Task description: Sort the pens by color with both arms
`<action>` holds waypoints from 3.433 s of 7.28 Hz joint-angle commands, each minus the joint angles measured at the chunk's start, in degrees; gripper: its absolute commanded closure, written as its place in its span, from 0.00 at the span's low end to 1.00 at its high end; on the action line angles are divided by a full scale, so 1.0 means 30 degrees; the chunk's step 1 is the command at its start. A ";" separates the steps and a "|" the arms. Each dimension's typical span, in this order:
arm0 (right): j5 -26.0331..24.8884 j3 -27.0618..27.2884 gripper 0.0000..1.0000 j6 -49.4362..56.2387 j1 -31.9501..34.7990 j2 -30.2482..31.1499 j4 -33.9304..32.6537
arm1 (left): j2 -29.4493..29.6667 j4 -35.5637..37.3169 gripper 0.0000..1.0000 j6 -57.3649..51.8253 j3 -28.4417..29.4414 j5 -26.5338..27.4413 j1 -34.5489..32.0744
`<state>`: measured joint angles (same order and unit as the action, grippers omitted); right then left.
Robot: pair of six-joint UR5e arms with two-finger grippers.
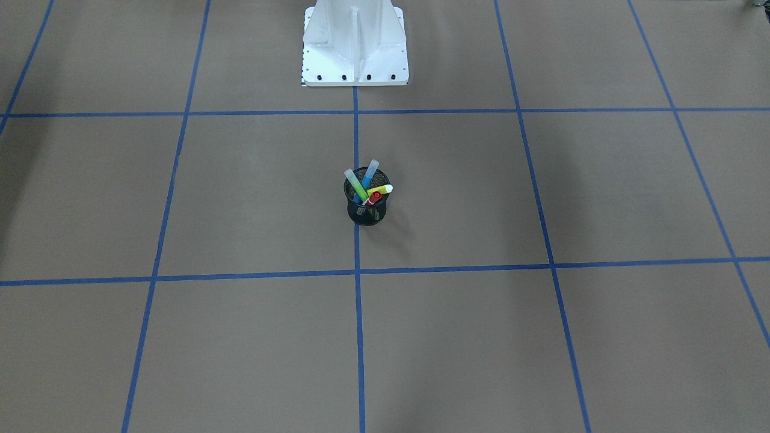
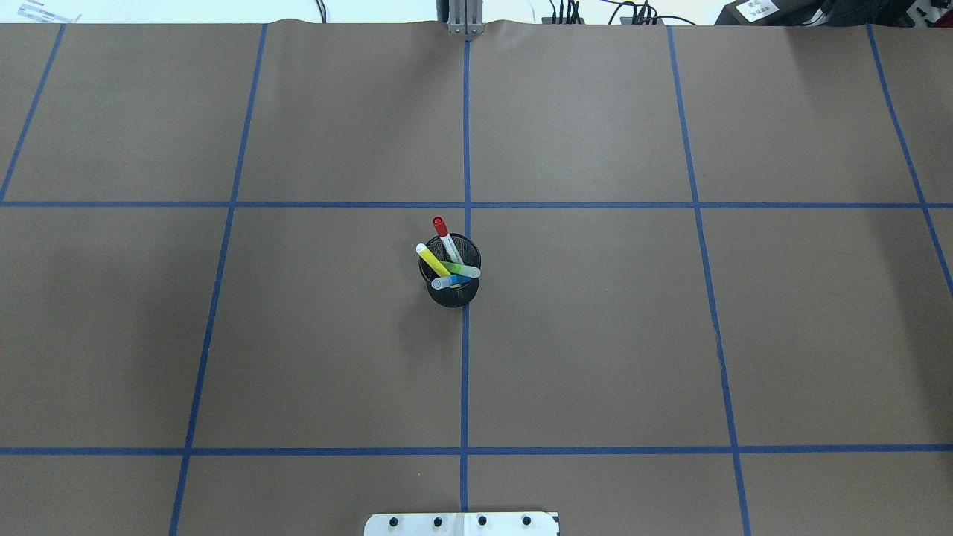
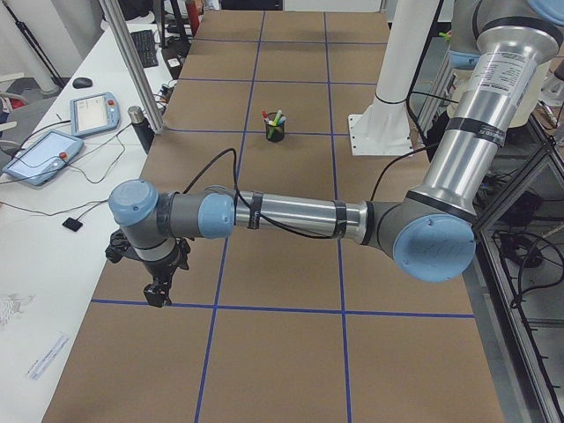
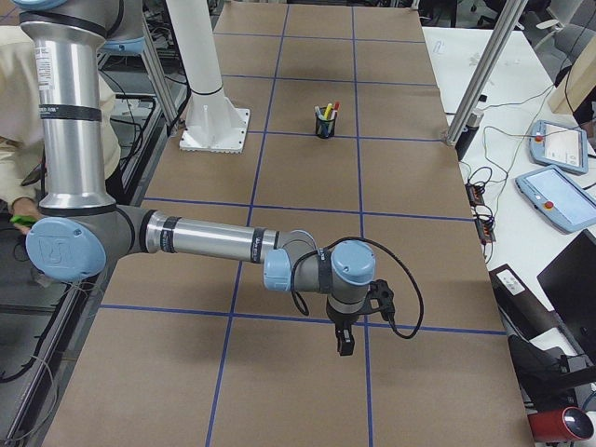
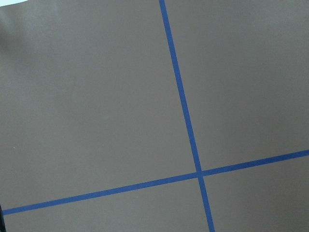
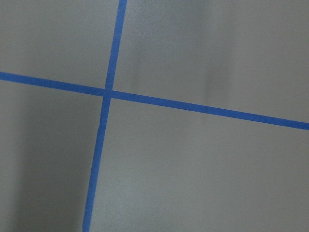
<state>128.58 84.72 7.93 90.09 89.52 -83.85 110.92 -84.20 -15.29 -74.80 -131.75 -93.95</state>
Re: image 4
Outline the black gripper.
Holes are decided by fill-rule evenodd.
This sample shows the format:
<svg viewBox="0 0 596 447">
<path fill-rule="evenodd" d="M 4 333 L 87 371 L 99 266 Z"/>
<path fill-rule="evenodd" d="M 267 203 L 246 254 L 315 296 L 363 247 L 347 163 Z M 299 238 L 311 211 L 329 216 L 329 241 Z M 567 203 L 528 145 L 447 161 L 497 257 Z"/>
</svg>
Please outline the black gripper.
<svg viewBox="0 0 596 447">
<path fill-rule="evenodd" d="M 359 320 L 359 315 L 328 310 L 327 316 L 333 322 L 335 335 L 338 336 L 339 355 L 341 357 L 352 356 L 355 347 L 352 326 Z"/>
</svg>

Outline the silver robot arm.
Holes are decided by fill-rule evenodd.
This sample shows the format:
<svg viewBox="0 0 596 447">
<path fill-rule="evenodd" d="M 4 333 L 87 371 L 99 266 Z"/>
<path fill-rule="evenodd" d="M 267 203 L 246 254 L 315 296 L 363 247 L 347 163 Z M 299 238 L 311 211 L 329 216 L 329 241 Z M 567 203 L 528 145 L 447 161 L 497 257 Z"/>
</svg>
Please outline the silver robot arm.
<svg viewBox="0 0 596 447">
<path fill-rule="evenodd" d="M 109 40 L 142 38 L 139 1 L 22 1 L 20 27 L 34 41 L 47 193 L 26 238 L 34 265 L 76 282 L 137 252 L 192 253 L 264 266 L 264 285 L 327 298 L 338 351 L 353 352 L 352 325 L 381 310 L 386 286 L 371 248 L 349 237 L 317 248 L 299 231 L 281 233 L 167 216 L 120 206 L 105 188 L 97 54 Z"/>
</svg>

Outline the person's right hand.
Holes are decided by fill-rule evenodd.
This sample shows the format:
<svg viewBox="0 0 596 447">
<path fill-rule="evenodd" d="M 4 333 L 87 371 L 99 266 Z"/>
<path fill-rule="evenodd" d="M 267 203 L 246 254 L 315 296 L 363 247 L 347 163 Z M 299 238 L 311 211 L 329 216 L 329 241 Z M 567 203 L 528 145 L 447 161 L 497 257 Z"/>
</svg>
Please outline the person's right hand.
<svg viewBox="0 0 596 447">
<path fill-rule="evenodd" d="M 27 235 L 34 223 L 42 218 L 36 203 L 28 197 L 21 197 L 12 204 L 10 222 L 21 233 Z"/>
</svg>

